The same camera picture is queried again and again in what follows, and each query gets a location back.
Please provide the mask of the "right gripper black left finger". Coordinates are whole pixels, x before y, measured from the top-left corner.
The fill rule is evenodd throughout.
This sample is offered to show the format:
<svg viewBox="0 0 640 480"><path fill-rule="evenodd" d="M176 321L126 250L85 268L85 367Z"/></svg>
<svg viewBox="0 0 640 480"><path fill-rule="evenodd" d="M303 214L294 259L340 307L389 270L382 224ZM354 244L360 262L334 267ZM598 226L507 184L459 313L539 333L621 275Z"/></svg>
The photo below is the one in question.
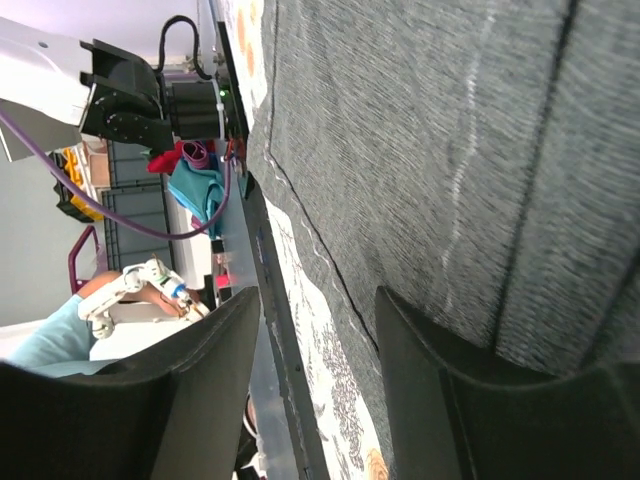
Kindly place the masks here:
<svg viewBox="0 0 640 480"><path fill-rule="evenodd" d="M5 479L228 479L260 321L247 287L92 375L1 367Z"/></svg>

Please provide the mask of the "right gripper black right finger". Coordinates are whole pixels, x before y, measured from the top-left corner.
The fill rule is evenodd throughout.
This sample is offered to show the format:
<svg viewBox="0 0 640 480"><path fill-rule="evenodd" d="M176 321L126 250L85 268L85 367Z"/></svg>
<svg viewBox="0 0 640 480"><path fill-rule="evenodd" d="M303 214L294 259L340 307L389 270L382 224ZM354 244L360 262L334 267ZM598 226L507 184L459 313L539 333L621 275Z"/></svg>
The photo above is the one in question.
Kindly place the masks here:
<svg viewBox="0 0 640 480"><path fill-rule="evenodd" d="M639 366L564 377L505 361L379 288L375 318L401 479L635 479Z"/></svg>

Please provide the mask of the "grey cloth napkin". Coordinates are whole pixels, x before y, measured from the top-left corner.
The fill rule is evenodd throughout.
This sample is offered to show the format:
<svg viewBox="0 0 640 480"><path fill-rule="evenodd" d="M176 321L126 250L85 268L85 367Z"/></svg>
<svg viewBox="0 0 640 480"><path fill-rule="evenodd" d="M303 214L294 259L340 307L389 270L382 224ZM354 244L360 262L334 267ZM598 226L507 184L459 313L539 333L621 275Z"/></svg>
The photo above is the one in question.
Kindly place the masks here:
<svg viewBox="0 0 640 480"><path fill-rule="evenodd" d="M271 153L377 348L394 465L379 288L549 376L639 366L638 3L275 2Z"/></svg>

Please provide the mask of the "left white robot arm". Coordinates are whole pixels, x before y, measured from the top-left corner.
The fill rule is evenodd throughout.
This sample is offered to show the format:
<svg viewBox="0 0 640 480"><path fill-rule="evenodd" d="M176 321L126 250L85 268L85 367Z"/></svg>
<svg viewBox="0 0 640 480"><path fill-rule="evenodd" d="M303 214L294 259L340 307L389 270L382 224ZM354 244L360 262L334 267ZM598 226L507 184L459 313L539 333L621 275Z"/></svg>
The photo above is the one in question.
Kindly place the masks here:
<svg viewBox="0 0 640 480"><path fill-rule="evenodd" d="M111 44L1 21L1 150L10 161L83 135L163 153L177 140L222 139L222 91L200 62L194 75L164 70Z"/></svg>

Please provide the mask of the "operator bare hand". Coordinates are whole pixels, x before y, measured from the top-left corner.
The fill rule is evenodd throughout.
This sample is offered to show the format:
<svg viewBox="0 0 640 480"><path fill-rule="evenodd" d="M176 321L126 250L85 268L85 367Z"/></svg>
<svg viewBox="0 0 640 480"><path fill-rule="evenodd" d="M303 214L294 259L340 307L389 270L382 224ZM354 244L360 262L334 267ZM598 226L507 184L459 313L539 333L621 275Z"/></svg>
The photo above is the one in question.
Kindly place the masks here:
<svg viewBox="0 0 640 480"><path fill-rule="evenodd" d="M190 300L181 300L161 293L152 286L146 286L137 293L127 294L120 305L151 305L153 317L178 318L196 321L205 317L209 309L200 301L199 294L187 289Z"/></svg>

